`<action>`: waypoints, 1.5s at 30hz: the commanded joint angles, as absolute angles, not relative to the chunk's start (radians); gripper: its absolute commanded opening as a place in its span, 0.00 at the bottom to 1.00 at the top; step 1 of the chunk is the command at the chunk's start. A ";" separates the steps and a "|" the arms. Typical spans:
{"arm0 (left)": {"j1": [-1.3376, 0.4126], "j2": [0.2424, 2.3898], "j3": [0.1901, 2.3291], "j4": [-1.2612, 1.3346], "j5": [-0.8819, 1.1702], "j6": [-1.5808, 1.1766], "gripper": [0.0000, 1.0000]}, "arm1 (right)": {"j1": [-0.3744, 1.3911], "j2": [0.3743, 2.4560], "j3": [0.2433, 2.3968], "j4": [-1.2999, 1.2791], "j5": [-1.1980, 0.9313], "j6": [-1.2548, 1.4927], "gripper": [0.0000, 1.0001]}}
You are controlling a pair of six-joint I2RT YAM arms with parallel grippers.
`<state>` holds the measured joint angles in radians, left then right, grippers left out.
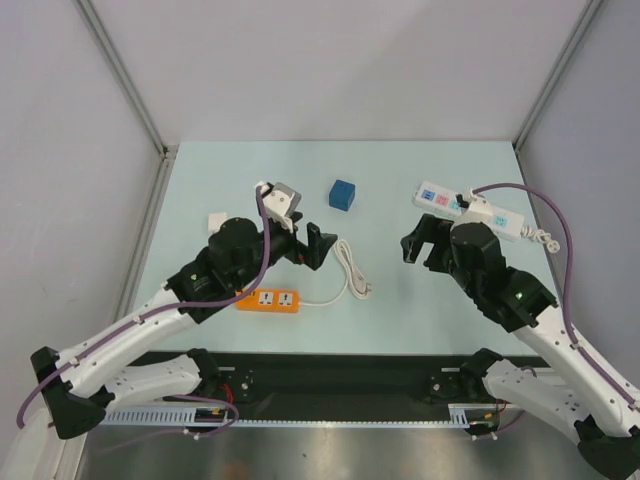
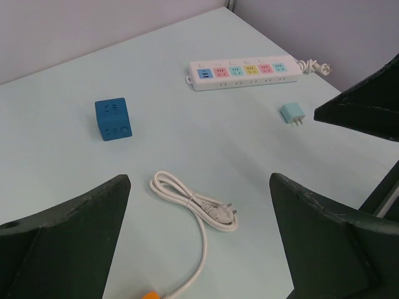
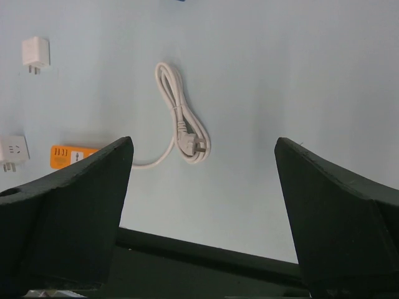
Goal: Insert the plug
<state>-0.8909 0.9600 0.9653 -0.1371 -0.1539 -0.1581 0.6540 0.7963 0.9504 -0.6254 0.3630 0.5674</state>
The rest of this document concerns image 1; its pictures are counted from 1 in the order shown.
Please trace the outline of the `white charger plug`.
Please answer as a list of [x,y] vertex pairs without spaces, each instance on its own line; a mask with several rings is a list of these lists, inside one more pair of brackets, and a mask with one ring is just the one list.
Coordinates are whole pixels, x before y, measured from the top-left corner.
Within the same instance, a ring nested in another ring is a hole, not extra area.
[[212,213],[207,217],[207,230],[210,235],[217,233],[228,220],[226,212]]

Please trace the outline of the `blue cube adapter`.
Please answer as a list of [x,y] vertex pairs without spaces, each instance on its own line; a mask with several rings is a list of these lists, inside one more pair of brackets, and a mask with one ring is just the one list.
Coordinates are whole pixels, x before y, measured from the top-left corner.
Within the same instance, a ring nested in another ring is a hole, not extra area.
[[329,191],[329,206],[340,211],[348,212],[355,199],[355,194],[356,187],[354,184],[337,179]]

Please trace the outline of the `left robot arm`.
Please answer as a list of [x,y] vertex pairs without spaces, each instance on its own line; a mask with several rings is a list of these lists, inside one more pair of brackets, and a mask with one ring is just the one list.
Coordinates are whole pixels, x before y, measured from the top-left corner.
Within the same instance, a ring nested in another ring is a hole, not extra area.
[[73,348],[43,347],[33,353],[38,392],[58,437],[78,437],[119,407],[182,395],[214,397],[221,372],[204,349],[191,349],[164,363],[132,363],[160,341],[203,323],[256,287],[280,259],[320,268],[338,237],[309,223],[307,239],[300,242],[296,229],[273,220],[258,228],[249,219],[229,219],[143,307]]

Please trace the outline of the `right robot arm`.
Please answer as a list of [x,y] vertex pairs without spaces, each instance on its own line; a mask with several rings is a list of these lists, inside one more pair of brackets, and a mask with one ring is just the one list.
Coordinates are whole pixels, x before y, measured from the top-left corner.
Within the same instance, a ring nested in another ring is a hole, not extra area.
[[494,233],[483,223],[455,225],[431,214],[401,239],[403,260],[424,262],[450,275],[489,320],[534,350],[566,385],[551,386],[505,357],[481,349],[463,365],[461,388],[473,401],[490,395],[554,427],[581,457],[608,479],[628,479],[639,469],[639,403],[602,379],[565,326],[554,295],[532,274],[510,267]]

